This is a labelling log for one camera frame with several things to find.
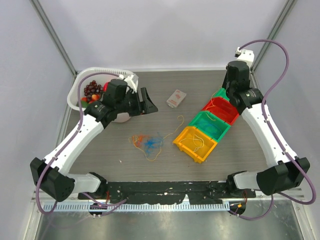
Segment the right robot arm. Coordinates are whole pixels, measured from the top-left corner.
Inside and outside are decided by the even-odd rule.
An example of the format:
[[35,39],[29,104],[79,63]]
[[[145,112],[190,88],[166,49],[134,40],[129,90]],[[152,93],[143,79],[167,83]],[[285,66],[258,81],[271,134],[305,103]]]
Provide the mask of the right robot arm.
[[254,133],[266,160],[267,169],[263,171],[240,171],[227,177],[226,193],[233,198],[244,189],[260,190],[265,195],[298,187],[310,163],[298,155],[284,140],[268,106],[262,104],[263,95],[250,86],[250,68],[244,61],[234,60],[227,64],[222,87],[226,90],[230,104],[247,122]]

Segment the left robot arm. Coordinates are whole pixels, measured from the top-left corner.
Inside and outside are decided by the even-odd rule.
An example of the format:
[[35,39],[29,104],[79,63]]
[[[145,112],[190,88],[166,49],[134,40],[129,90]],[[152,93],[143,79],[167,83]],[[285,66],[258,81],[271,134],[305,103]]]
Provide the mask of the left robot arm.
[[156,113],[147,89],[138,91],[129,79],[113,79],[98,100],[80,110],[80,120],[69,135],[43,159],[34,158],[30,169],[36,190],[42,190],[57,202],[71,194],[89,193],[100,200],[107,192],[107,181],[95,172],[71,174],[70,169],[87,145],[119,114],[131,117]]

